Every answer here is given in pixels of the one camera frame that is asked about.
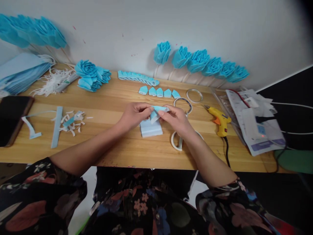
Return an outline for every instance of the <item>stack of blue paper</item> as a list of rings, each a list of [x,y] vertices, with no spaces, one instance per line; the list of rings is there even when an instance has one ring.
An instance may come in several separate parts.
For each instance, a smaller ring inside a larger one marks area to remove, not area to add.
[[[41,17],[33,20],[23,15],[13,17],[1,14],[0,38],[21,48],[36,44],[58,49],[67,44],[62,33],[48,19]]]
[[[35,81],[54,65],[49,58],[31,53],[21,53],[0,66],[1,96],[18,95],[26,91]]]
[[[82,78],[78,86],[90,92],[96,92],[103,83],[109,83],[111,72],[102,67],[95,66],[89,60],[81,60],[75,66],[75,71]]]
[[[142,83],[145,83],[149,86],[157,86],[160,84],[160,82],[158,80],[155,80],[152,77],[148,77],[146,75],[142,75],[140,73],[134,73],[134,72],[118,71],[118,78],[120,80],[130,80],[130,81],[142,82]]]

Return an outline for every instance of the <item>phone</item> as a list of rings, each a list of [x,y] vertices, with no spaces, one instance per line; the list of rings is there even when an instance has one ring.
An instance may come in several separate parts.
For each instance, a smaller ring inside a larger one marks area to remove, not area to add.
[[[7,96],[0,102],[0,147],[10,147],[22,125],[22,117],[28,114],[34,98],[30,96]]]

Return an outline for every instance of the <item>wooden stick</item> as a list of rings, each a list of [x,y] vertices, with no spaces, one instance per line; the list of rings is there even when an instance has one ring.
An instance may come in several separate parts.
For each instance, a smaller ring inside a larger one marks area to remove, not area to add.
[[[224,81],[216,89],[219,89],[221,86],[225,85],[226,83],[227,83],[227,80],[224,79]]]
[[[198,80],[198,82],[196,82],[196,85],[199,85],[203,81],[203,79],[204,79],[204,76],[202,76],[201,79]]]
[[[66,56],[66,58],[68,59],[68,61],[70,62],[70,64],[72,64],[71,60],[69,59],[69,57],[67,56],[67,54],[65,53],[65,51],[63,50],[62,47],[61,47],[61,50],[63,51],[64,55]]]
[[[186,75],[185,75],[185,77],[183,77],[183,79],[182,79],[182,81],[181,82],[185,82],[185,81],[187,81],[187,79],[189,78],[189,76],[190,76],[190,72],[188,72]]]
[[[167,79],[167,80],[171,80],[171,78],[172,78],[172,76],[173,76],[173,73],[175,72],[175,68],[174,68],[174,70],[171,72],[171,74],[170,74],[170,76],[169,76],[169,78]]]
[[[159,66],[160,66],[160,65],[157,65],[156,74],[154,75],[155,78],[157,77],[157,71],[158,71],[158,69],[159,69]]]
[[[215,81],[215,78],[212,79],[212,81],[209,83],[208,86],[212,85],[212,83]]]
[[[59,60],[56,58],[56,56],[55,56],[55,55],[52,53],[52,51],[49,49],[49,47],[46,46],[46,48],[47,48],[48,51],[51,53],[51,55],[54,57],[55,61],[56,61],[57,63],[60,63]]]

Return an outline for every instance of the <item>folded blue paper strip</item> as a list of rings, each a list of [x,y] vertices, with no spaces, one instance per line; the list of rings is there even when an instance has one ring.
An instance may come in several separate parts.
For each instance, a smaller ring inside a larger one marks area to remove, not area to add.
[[[124,71],[118,71],[117,73],[118,73],[118,78],[120,80],[138,81],[138,82],[145,83],[149,86],[157,86],[160,84],[158,80],[155,80],[152,77],[148,77],[146,75],[142,75],[140,73],[124,72]]]
[[[187,47],[183,48],[181,46],[179,50],[175,53],[172,59],[172,64],[175,69],[181,69],[182,67],[187,65],[190,59],[191,59],[191,53],[188,52]]]
[[[154,107],[153,112],[150,114],[150,122],[153,124],[156,120],[160,118],[158,111],[162,110],[164,112],[168,112],[169,108],[167,107],[162,107],[162,106],[152,106]]]
[[[139,89],[139,94],[142,94],[142,95],[146,95],[148,93],[148,88],[147,86],[143,86]]]
[[[43,16],[41,19],[31,19],[23,15],[9,17],[1,14],[0,38],[21,48],[36,44],[58,49],[67,44],[63,34]]]
[[[230,83],[236,83],[249,76],[248,71],[244,67],[237,66],[232,75],[227,78]]]
[[[171,51],[171,45],[169,41],[161,42],[157,45],[156,49],[154,50],[153,60],[158,64],[165,64],[169,59]]]
[[[175,90],[172,91],[172,96],[174,97],[174,99],[180,98],[179,93]]]
[[[143,120],[140,123],[140,131],[143,138],[163,134],[159,120],[156,120],[154,123],[151,123],[150,120]]]
[[[0,97],[26,91],[55,62],[43,55],[21,53],[0,66]]]
[[[203,51],[196,51],[192,54],[189,63],[187,64],[187,69],[190,73],[200,72],[204,69],[210,60],[210,55],[206,49]]]
[[[167,89],[166,91],[164,91],[164,97],[170,98],[171,96],[172,96],[172,92],[170,89]]]
[[[222,70],[215,75],[215,78],[226,79],[235,71],[235,66],[236,63],[230,61],[224,63]]]
[[[111,72],[102,67],[95,66],[89,60],[81,60],[75,66],[75,71],[82,78],[78,80],[78,87],[96,92],[103,83],[109,83]]]
[[[221,57],[210,59],[208,64],[202,70],[203,76],[212,76],[218,72],[220,72],[223,68],[223,62],[221,61]]]
[[[162,88],[158,88],[158,89],[157,89],[157,91],[156,91],[156,96],[157,96],[157,97],[160,97],[160,98],[163,97],[163,90],[162,90]]]
[[[156,91],[156,89],[154,87],[150,88],[149,95],[152,95],[152,96],[156,96],[157,95],[157,91]]]

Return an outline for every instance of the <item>floral dress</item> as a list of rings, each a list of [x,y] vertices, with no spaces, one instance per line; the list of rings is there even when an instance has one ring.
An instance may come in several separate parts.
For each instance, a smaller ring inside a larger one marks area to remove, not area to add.
[[[253,192],[235,182],[207,190],[197,209],[177,198],[153,171],[99,170],[95,204],[80,234],[279,234]],[[0,186],[0,234],[67,234],[87,185],[50,158]]]

